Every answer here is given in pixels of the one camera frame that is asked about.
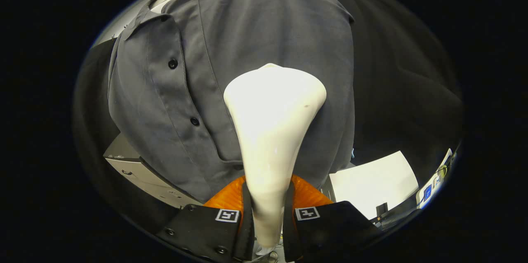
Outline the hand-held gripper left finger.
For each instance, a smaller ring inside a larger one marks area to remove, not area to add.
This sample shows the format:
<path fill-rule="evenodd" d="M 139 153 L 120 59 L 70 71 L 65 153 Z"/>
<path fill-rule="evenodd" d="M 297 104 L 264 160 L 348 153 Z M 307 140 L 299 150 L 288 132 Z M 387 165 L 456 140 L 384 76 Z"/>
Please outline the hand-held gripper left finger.
<path fill-rule="evenodd" d="M 183 207 L 156 237 L 198 261 L 250 261 L 255 230 L 246 178 L 232 181 L 204 205 Z"/>

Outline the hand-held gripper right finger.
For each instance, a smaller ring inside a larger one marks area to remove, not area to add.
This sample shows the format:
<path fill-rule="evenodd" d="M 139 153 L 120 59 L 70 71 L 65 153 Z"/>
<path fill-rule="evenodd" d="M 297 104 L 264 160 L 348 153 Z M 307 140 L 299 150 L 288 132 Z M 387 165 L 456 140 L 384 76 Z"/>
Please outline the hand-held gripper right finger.
<path fill-rule="evenodd" d="M 381 233 L 350 202 L 333 202 L 303 178 L 292 176 L 283 213 L 286 261 L 351 263 Z"/>

